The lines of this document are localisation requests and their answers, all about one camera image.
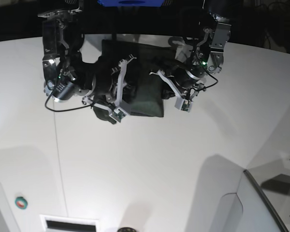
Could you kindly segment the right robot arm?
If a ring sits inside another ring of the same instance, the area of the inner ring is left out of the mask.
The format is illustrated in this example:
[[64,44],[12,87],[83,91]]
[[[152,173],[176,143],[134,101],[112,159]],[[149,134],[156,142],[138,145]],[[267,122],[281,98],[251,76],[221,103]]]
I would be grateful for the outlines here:
[[83,61],[80,49],[85,35],[79,14],[82,0],[41,0],[38,17],[44,18],[43,74],[48,99],[66,102],[72,96],[83,98],[85,107],[99,108],[109,116],[126,116],[131,106],[123,100],[128,64],[136,57],[116,60],[99,57],[95,63]]

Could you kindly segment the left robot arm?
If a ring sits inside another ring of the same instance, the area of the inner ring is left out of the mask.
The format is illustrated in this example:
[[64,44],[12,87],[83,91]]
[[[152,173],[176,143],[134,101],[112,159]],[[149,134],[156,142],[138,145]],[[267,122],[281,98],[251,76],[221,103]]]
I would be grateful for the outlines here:
[[191,103],[200,93],[218,84],[216,74],[224,63],[224,48],[231,36],[232,24],[242,10],[242,0],[206,0],[200,9],[199,37],[183,37],[191,47],[189,56],[162,60],[154,75],[163,81],[161,97],[176,97]]

